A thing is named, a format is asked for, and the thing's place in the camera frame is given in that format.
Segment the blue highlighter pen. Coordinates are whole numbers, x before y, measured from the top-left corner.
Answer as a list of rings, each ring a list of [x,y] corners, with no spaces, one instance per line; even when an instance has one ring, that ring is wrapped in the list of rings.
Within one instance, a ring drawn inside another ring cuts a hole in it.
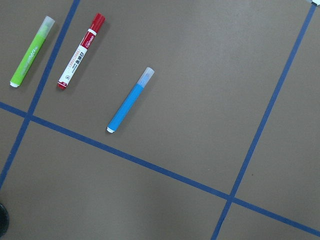
[[[147,83],[154,75],[155,71],[147,67],[137,83],[134,85],[126,99],[123,101],[115,115],[113,116],[112,120],[109,122],[109,124],[106,127],[106,131],[109,133],[114,133],[119,126],[121,125],[122,121],[127,116],[128,112],[136,102],[136,100],[139,98],[142,91],[145,89]]]

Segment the red whiteboard marker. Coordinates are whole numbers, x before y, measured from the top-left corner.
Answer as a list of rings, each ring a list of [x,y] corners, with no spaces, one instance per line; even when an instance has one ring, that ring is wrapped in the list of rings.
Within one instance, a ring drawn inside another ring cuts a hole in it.
[[[90,27],[88,28],[86,34],[82,38],[80,44],[78,45],[77,49],[75,50],[69,63],[65,67],[62,75],[60,76],[57,82],[57,87],[59,89],[64,90],[67,88],[73,75],[75,74],[80,63],[85,57],[89,47],[91,46],[92,42],[96,38],[105,20],[106,20],[105,16],[103,16],[101,13],[97,13],[94,16]]]

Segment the green highlighter pen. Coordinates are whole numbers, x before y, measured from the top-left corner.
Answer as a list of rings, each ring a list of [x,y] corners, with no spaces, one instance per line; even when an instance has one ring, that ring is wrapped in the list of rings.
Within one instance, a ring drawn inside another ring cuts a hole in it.
[[[38,55],[42,45],[44,44],[50,30],[52,29],[55,20],[46,16],[35,34],[30,46],[24,54],[21,62],[15,70],[13,76],[9,81],[9,85],[13,88],[18,88],[23,82],[26,74],[28,73],[31,65],[33,64],[36,56]]]

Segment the brown table mat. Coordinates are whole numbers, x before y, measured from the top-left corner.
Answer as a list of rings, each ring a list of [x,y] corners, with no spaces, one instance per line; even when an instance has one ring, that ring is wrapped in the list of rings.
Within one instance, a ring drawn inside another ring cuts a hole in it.
[[[97,13],[103,25],[58,88]],[[11,87],[46,16],[55,23]],[[0,202],[5,240],[319,239],[319,8],[1,1]]]

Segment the black mesh pen cup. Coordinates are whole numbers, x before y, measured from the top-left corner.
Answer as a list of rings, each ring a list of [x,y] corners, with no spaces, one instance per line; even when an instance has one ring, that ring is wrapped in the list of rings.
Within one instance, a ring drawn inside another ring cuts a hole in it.
[[[9,228],[10,218],[7,209],[0,205],[0,235],[3,236]]]

